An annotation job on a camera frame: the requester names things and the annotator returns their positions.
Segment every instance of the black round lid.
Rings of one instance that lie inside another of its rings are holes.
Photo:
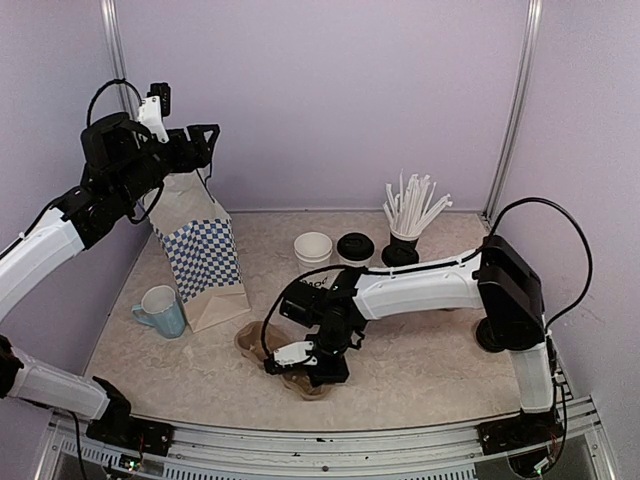
[[[387,245],[382,250],[382,262],[387,267],[404,267],[420,261],[420,255],[411,245]]]
[[[347,233],[338,240],[338,254],[342,258],[359,262],[371,258],[375,246],[369,237],[364,233]]]

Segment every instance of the wall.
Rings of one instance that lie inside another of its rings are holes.
[[[173,88],[169,125],[220,123],[229,209],[377,208],[404,168],[480,211],[526,1],[119,2],[127,70]]]
[[[111,77],[98,1],[0,2],[0,245],[77,184],[87,104]],[[96,116],[117,107],[101,99]],[[0,326],[14,345],[81,373],[148,230],[124,222],[40,284]],[[29,478],[48,412],[0,401],[0,476]]]
[[[554,199],[589,238],[589,296],[553,329],[578,394],[592,394],[622,478],[640,469],[640,4],[547,0],[526,109],[502,204]],[[520,207],[502,233],[544,284],[547,311],[579,293],[580,241],[544,207]]]

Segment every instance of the checkered paper bag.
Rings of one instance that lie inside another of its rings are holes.
[[[145,197],[145,208],[155,194]],[[196,173],[168,176],[149,218],[194,332],[251,310],[231,218],[209,196]]]

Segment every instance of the beige tabletop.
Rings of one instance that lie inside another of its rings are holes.
[[[366,233],[376,244],[373,265],[388,243],[382,213],[260,213],[233,215],[244,282],[253,310],[175,340],[136,323],[131,306],[173,276],[158,241],[149,239],[120,294],[93,354],[88,374],[112,382],[135,414],[212,426],[274,430],[372,430],[471,420],[519,408],[507,354],[483,352],[473,340],[483,311],[429,311],[370,322],[360,351],[346,356],[351,376],[320,401],[308,402],[243,358],[233,338],[262,320],[280,290],[297,275],[293,240],[309,230],[335,242]],[[418,243],[422,260],[479,245],[485,230],[471,214],[443,214]],[[274,325],[302,340],[303,327],[274,316]]]

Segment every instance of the table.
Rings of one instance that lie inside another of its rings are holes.
[[[280,290],[297,275],[293,240],[309,230],[334,240],[351,231],[376,244],[374,265],[388,243],[380,212],[297,212],[233,215],[246,290],[253,307],[241,317],[166,340],[131,318],[144,292],[173,284],[169,264],[151,237],[117,299],[88,367],[112,382],[133,413],[210,426],[284,431],[344,431],[449,423],[514,412],[517,383],[506,353],[488,354],[473,340],[482,311],[399,315],[367,326],[362,350],[349,351],[351,376],[319,401],[301,400],[233,346],[248,322],[262,320]],[[476,215],[438,217],[418,243],[422,260],[476,247],[486,234]],[[273,323],[292,339],[303,327]]]

